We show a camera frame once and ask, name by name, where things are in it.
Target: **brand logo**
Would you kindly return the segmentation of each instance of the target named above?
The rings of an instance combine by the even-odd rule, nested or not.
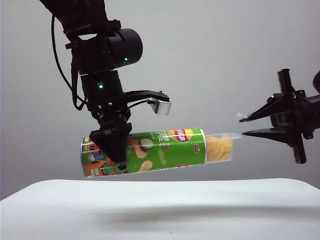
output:
[[[179,130],[169,130],[168,134],[174,139],[179,142],[188,142],[192,137],[192,130],[191,129],[179,129]]]

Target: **potato chip canister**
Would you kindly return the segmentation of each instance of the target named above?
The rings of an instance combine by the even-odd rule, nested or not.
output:
[[[118,167],[90,138],[81,144],[84,175],[103,177],[183,168],[232,158],[235,133],[206,135],[201,128],[132,133],[126,138],[126,168]]]

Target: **white backdrop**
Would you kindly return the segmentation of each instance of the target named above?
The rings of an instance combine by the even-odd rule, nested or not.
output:
[[[108,0],[109,19],[136,30],[141,60],[120,68],[124,91],[163,90],[169,116],[148,105],[132,110],[133,132],[202,127],[207,133],[268,128],[269,119],[239,123],[279,92],[277,71],[291,69],[295,89],[317,94],[318,0]],[[51,15],[40,1],[1,1],[2,198],[38,181],[83,179],[80,143],[98,124],[77,111],[54,62]],[[71,53],[56,24],[62,68]],[[304,141],[308,162],[295,164],[284,143],[244,136],[233,160],[101,180],[177,181],[293,178],[320,187],[320,131]]]

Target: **green indicator light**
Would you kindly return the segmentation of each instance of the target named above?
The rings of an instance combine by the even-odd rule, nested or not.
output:
[[[104,88],[104,84],[103,84],[102,81],[98,81],[98,87],[99,87],[100,89],[103,89],[103,88]]]

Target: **white table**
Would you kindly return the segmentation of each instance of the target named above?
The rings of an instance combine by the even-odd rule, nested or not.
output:
[[[48,180],[1,201],[1,240],[319,240],[320,190],[298,180]]]

